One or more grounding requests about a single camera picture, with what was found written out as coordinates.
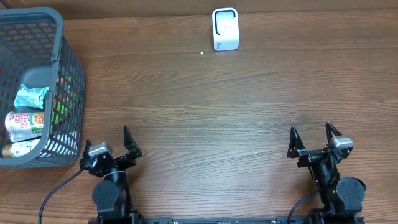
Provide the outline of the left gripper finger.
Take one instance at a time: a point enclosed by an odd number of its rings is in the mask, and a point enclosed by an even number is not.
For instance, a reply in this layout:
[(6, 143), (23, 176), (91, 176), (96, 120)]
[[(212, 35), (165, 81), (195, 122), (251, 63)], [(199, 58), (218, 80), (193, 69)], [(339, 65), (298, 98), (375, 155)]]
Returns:
[(81, 157), (82, 159), (89, 158), (88, 153), (89, 153), (89, 149), (90, 149), (91, 145), (92, 145), (91, 141), (89, 139), (87, 139), (86, 140), (86, 144), (85, 144), (85, 148), (84, 148), (84, 151), (83, 151), (83, 154), (82, 154), (82, 157)]
[(135, 140), (132, 138), (129, 128), (126, 125), (124, 125), (123, 131), (124, 131), (124, 147), (128, 150), (131, 158), (137, 159), (138, 157), (141, 157), (142, 151), (135, 142)]

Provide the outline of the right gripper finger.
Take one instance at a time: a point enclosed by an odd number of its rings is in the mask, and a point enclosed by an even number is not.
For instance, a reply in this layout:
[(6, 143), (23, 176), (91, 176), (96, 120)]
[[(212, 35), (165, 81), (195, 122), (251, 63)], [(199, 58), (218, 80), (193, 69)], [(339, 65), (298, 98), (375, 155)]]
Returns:
[(326, 122), (325, 129), (328, 143), (331, 142), (332, 137), (341, 136), (341, 133), (333, 126), (330, 121)]
[(292, 126), (290, 129), (290, 142), (289, 142), (289, 148), (287, 150), (287, 157), (298, 158), (300, 157), (301, 153), (305, 151), (306, 148), (303, 145), (303, 142), (297, 131), (297, 128), (295, 126)]

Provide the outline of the green chip bag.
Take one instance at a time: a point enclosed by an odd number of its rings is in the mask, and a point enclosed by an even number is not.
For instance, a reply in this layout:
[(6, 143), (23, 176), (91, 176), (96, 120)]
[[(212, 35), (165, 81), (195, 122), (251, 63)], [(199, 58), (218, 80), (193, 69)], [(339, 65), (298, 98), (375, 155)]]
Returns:
[(58, 78), (55, 85), (55, 98), (53, 101), (51, 130), (67, 126), (72, 111), (76, 108), (77, 94), (72, 90), (74, 81), (71, 77)]

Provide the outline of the white tube with gold cap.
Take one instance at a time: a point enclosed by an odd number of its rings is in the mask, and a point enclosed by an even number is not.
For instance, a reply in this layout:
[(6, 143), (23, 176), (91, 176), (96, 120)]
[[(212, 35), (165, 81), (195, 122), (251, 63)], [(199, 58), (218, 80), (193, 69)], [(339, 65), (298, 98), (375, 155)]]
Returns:
[(2, 149), (2, 156), (12, 158), (26, 155), (38, 145), (39, 141), (40, 139), (31, 139), (6, 145)]

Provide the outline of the cup noodles container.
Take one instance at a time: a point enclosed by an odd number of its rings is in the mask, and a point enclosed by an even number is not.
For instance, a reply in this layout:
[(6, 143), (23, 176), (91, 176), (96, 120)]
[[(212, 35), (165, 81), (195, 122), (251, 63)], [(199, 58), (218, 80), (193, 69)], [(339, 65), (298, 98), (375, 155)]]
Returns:
[(9, 112), (5, 118), (6, 130), (12, 142), (40, 137), (43, 133), (45, 113)]

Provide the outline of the teal snack packet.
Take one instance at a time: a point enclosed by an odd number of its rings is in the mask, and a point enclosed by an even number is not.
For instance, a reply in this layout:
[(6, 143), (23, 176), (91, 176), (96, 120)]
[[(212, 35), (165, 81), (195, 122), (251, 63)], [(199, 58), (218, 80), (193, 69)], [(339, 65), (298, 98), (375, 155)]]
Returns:
[(43, 109), (45, 96), (48, 91), (49, 87), (28, 88), (25, 84), (22, 84), (14, 99), (14, 106), (16, 108), (26, 106), (30, 108)]

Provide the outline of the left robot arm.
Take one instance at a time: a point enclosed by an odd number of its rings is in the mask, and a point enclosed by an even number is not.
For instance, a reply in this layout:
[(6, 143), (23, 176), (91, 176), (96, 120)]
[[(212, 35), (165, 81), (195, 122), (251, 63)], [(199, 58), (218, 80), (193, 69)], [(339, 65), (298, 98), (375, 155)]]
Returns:
[(80, 169), (102, 178), (92, 193), (98, 215), (89, 223), (142, 223), (142, 215), (133, 209), (126, 172), (136, 165), (136, 159), (142, 156), (142, 152), (127, 126), (123, 127), (123, 131), (127, 154), (119, 157), (113, 157), (113, 150), (106, 142), (98, 145), (86, 142)]

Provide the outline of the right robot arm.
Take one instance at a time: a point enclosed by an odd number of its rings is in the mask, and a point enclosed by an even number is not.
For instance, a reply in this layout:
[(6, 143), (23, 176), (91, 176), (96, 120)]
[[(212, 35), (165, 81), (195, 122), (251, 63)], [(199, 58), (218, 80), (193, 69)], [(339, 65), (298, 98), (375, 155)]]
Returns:
[[(299, 200), (287, 215), (287, 223), (364, 223), (357, 216), (362, 211), (366, 184), (358, 178), (340, 177), (337, 169), (354, 148), (353, 140), (341, 134), (331, 122), (325, 124), (327, 144), (316, 150), (306, 150), (295, 126), (290, 129), (287, 157), (298, 159), (297, 167), (307, 167), (317, 188)], [(320, 196), (322, 208), (314, 208), (300, 218), (294, 211), (315, 195)]]

